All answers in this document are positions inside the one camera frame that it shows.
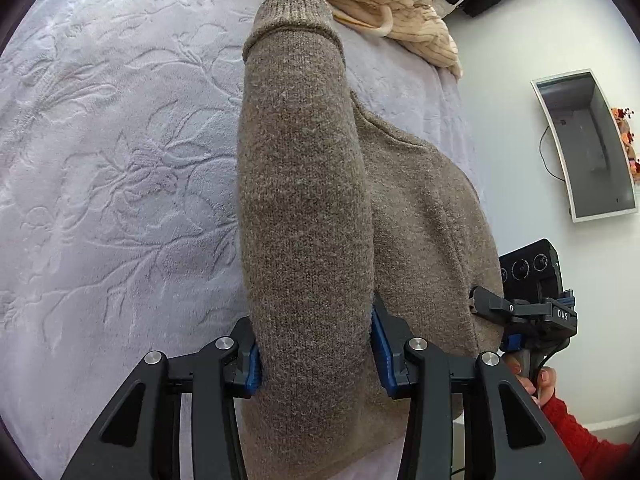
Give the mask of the red right sleeve forearm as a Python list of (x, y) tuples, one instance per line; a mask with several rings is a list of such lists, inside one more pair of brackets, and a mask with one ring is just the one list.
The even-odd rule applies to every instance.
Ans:
[(582, 478), (612, 479), (620, 471), (631, 451), (630, 444), (600, 440), (582, 426), (556, 396), (552, 396), (541, 407), (541, 411), (572, 456)]

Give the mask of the person's right hand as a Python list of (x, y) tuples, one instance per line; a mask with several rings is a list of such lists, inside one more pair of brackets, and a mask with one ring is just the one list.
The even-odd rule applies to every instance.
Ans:
[(539, 371), (537, 378), (531, 380), (524, 375), (523, 367), (515, 356), (505, 354), (502, 360), (540, 408), (543, 408), (552, 399), (555, 394), (556, 380), (558, 379), (554, 368), (544, 366)]

